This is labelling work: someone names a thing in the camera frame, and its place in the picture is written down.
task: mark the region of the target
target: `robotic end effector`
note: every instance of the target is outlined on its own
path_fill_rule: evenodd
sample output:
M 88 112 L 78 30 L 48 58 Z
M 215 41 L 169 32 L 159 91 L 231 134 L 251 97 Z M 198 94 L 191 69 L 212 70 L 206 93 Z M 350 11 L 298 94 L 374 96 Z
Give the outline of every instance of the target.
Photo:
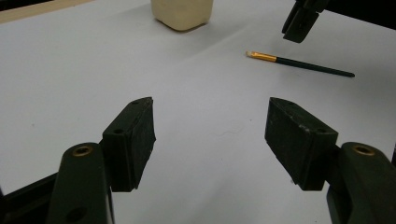
M 282 33 L 301 43 L 324 9 L 396 30 L 396 2 L 392 0 L 296 0 Z
M 338 132 L 297 104 L 270 98 L 265 140 L 302 190 L 327 194 L 332 223 L 396 220 L 396 163 L 361 143 L 335 145 Z

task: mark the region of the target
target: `paintbrush handle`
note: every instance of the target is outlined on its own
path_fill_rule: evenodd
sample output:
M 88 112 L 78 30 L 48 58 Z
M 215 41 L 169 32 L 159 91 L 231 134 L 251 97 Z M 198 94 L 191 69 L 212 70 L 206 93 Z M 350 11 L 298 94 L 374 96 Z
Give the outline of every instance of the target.
M 335 74 L 335 75 L 342 76 L 342 77 L 354 77 L 355 76 L 353 73 L 344 72 L 344 71 L 340 71 L 340 70 L 336 70 L 336 69 L 332 69 L 332 68 L 328 68 L 328 67 L 322 67 L 322 66 L 311 64 L 311 63 L 302 63 L 302 62 L 285 59 L 285 58 L 281 58 L 281 57 L 276 57 L 275 63 L 281 63 L 281 64 L 293 66 L 293 67 L 300 67 L 300 68 L 305 68 L 305 69 L 309 69 L 309 70 Z

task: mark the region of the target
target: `white table surface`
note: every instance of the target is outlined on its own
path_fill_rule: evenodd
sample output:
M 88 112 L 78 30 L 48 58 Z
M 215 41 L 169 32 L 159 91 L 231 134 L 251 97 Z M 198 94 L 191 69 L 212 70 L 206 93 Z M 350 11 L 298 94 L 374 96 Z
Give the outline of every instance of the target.
M 132 100 L 152 96 L 157 141 L 139 189 L 113 194 L 116 223 L 331 223 L 264 140 L 271 96 L 391 158 L 396 33 L 328 11 L 302 44 L 282 38 L 293 1 L 215 0 L 209 24 L 177 33 L 148 0 L 96 0 L 0 24 L 0 186 L 57 172 L 99 142 Z M 249 59 L 257 50 L 355 78 Z

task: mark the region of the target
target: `cream-colored bottle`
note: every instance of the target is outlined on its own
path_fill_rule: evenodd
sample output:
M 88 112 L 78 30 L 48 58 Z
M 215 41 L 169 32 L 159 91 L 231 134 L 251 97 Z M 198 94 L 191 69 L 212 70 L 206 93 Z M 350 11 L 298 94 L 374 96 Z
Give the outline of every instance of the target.
M 213 0 L 151 0 L 154 17 L 178 31 L 186 31 L 209 21 Z

